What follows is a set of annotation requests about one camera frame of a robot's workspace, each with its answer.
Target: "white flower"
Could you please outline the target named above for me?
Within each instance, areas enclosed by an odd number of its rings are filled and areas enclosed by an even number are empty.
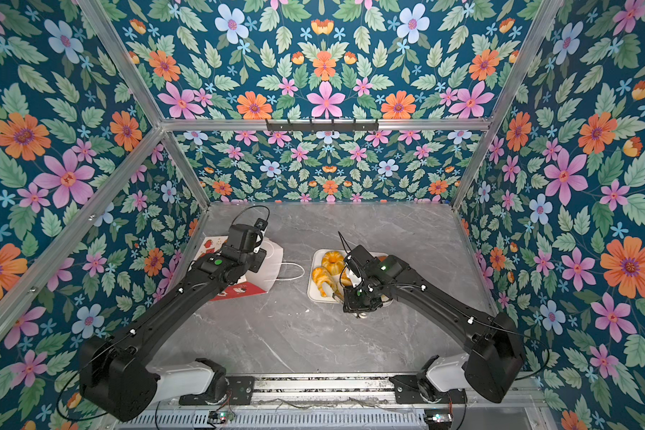
[[[339,132],[318,132],[316,133],[316,137],[318,139],[323,139],[327,144],[331,144],[332,139],[339,138]]]
[[[544,226],[550,220],[547,214],[551,212],[551,202],[545,203],[544,194],[538,194],[537,200],[531,200],[528,207],[533,211],[530,214],[531,222],[540,221],[540,224]]]
[[[105,317],[103,315],[98,315],[99,313],[99,304],[91,306],[91,310],[89,310],[87,306],[80,307],[76,313],[76,317],[79,321],[72,324],[71,332],[74,334],[81,333],[81,336],[84,339],[91,337],[94,334],[94,328],[100,327],[105,321]]]
[[[553,300],[547,302],[547,305],[540,305],[540,314],[545,317],[542,320],[542,326],[545,330],[550,331],[554,328],[554,332],[561,334],[561,323],[566,322],[566,315],[560,310],[556,310],[556,303]]]
[[[166,184],[160,186],[160,191],[162,191],[162,201],[163,202],[175,202],[175,195],[177,195],[177,189],[172,186],[172,182],[167,181]]]
[[[261,172],[266,172],[268,177],[274,177],[275,175],[282,173],[282,170],[279,169],[279,163],[277,161],[270,161],[267,159],[263,161]]]
[[[225,4],[221,4],[217,8],[217,12],[222,15],[222,18],[215,18],[215,27],[221,32],[227,32],[227,40],[230,43],[236,45],[239,42],[239,37],[241,39],[248,37],[248,29],[242,24],[244,20],[243,12],[239,9],[230,11],[229,6]]]
[[[53,36],[48,39],[50,47],[58,54],[65,53],[69,61],[73,64],[79,63],[78,52],[84,52],[84,46],[79,39],[72,38],[71,27],[64,21],[60,21],[60,27],[54,22],[46,19],[45,30],[48,30]]]
[[[207,140],[207,134],[203,132],[185,132],[184,137],[187,140],[193,140],[198,147],[203,145],[204,140]]]
[[[379,162],[378,175],[380,176],[392,176],[392,172],[396,172],[397,170],[399,170],[399,166],[396,165],[396,161],[394,161],[394,159]]]
[[[447,139],[454,140],[454,144],[460,144],[464,139],[470,139],[472,135],[473,133],[468,130],[455,130],[454,132],[447,134]]]
[[[554,54],[559,54],[556,56],[556,64],[561,64],[566,59],[566,55],[572,55],[576,53],[578,45],[581,44],[580,40],[576,39],[583,31],[583,22],[578,22],[576,25],[571,26],[571,23],[566,24],[564,30],[561,32],[561,40],[558,40],[554,44]]]
[[[409,8],[404,8],[402,13],[399,14],[399,20],[403,24],[397,28],[397,36],[404,38],[408,35],[409,43],[418,42],[420,37],[419,30],[424,32],[430,26],[430,18],[423,16],[424,13],[425,5],[422,3],[413,6],[413,12]]]
[[[95,219],[94,226],[100,227],[103,224],[103,221],[106,223],[110,224],[114,217],[110,212],[115,208],[115,205],[113,203],[110,203],[106,208],[105,212],[98,218]]]
[[[480,195],[480,197],[478,197],[478,201],[481,203],[489,202],[491,189],[492,187],[487,182],[483,181],[478,188],[478,194]]]

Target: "metal vent grille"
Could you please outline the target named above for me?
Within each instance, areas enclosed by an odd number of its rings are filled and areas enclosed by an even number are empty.
[[[162,430],[208,428],[209,411],[158,411],[157,422]],[[155,411],[145,411],[134,420],[120,423],[119,429],[155,430]],[[423,411],[392,412],[384,409],[347,409],[331,411],[297,411],[255,409],[237,411],[236,419],[225,426],[229,429],[425,429]]]

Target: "white tray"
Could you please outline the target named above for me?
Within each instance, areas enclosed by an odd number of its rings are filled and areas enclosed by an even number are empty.
[[[319,249],[313,254],[313,263],[311,265],[311,276],[308,278],[308,298],[311,299],[312,301],[319,301],[323,303],[328,303],[328,304],[336,304],[340,303],[337,298],[335,297],[323,297],[320,295],[320,291],[318,289],[318,286],[316,285],[315,282],[313,282],[313,270],[316,267],[319,267],[323,264],[323,257],[325,256],[326,253],[329,251],[335,251],[335,249]],[[347,254],[344,251],[339,251],[342,253],[343,256],[346,256]],[[373,257],[386,257],[387,254],[385,253],[370,253]]]

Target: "gray marble countertop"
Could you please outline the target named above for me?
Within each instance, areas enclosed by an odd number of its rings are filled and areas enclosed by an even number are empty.
[[[434,354],[460,347],[410,307],[393,303],[357,319],[342,305],[307,296],[311,259],[340,249],[337,230],[352,245],[395,254],[465,304],[488,311],[486,293],[446,204],[277,204],[266,236],[284,248],[284,261],[306,275],[277,281],[269,293],[209,302],[157,352],[151,365],[210,358],[228,373],[413,372]],[[244,206],[211,206],[207,235],[225,235]],[[252,209],[240,218],[253,222]],[[300,269],[283,266],[280,277]]]

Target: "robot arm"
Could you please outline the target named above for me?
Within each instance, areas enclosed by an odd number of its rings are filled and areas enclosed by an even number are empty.
[[[122,421],[138,416],[154,400],[192,390],[215,390],[222,397],[224,368],[208,360],[188,366],[149,372],[155,352],[200,306],[235,284],[247,271],[257,272],[266,251],[260,249],[267,222],[236,224],[218,253],[193,263],[177,286],[151,306],[137,321],[108,339],[92,337],[80,350],[80,390],[84,398]],[[187,389],[186,383],[192,383]],[[176,387],[183,386],[180,393]]]

